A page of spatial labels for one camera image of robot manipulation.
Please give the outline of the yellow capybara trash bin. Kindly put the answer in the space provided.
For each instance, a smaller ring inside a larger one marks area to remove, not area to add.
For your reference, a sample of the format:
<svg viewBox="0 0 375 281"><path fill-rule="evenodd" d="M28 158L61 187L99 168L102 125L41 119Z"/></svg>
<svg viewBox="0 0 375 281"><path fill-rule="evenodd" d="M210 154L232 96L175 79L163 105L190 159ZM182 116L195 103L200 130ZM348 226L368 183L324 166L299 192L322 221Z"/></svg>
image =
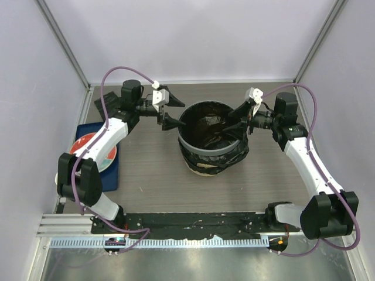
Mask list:
<svg viewBox="0 0 375 281"><path fill-rule="evenodd" d="M191 165L190 163L187 163L187 162L185 164L193 173L199 176L204 176L204 177L216 176L222 173L223 171L225 171L226 169L222 167L198 167L198 166Z"/></svg>

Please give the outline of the black trash bag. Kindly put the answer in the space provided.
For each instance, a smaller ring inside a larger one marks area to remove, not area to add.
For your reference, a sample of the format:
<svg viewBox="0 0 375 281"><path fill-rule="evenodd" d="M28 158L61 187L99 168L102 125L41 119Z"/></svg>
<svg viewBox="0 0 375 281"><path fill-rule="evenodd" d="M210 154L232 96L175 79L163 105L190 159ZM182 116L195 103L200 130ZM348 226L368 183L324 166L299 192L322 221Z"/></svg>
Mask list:
<svg viewBox="0 0 375 281"><path fill-rule="evenodd" d="M179 120L186 125L178 128L178 142L185 163L227 169L246 158L250 151L247 135L236 140L223 134L223 129L241 122L228 117L232 110L222 102L201 101L181 113Z"/></svg>

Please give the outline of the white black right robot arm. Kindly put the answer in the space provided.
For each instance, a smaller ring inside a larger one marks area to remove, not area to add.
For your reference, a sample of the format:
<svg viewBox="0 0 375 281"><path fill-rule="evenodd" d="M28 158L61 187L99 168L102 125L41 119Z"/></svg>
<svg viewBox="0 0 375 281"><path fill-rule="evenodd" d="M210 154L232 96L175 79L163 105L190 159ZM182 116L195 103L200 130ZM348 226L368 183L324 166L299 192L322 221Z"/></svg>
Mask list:
<svg viewBox="0 0 375 281"><path fill-rule="evenodd" d="M224 133L238 139L253 133L255 128L271 130L273 139L297 168L311 198L304 207L290 202L270 203L265 226L278 231L285 224L292 225L309 239L350 235L359 199L354 192L344 191L320 160L307 138L308 131L298 123L296 96L281 92L276 96L274 109L261 111L262 96L261 90L249 89L244 103L229 113L239 122Z"/></svg>

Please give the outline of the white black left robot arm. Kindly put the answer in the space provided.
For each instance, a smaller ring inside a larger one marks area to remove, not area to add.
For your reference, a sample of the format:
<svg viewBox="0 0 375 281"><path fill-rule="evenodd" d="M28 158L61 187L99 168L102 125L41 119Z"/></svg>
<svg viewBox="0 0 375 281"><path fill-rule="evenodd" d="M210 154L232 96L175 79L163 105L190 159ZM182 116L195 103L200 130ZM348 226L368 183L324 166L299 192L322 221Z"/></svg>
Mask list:
<svg viewBox="0 0 375 281"><path fill-rule="evenodd" d="M135 128L142 116L155 117L162 130L178 128L182 121L170 117L164 106L185 107L165 85L154 83L150 97L144 98L144 86L138 80L126 80L121 95L103 95L99 102L105 121L98 132L80 149L59 157L57 193L82 209L89 209L104 222L111 233L125 230L123 208L103 192L98 170L110 151Z"/></svg>

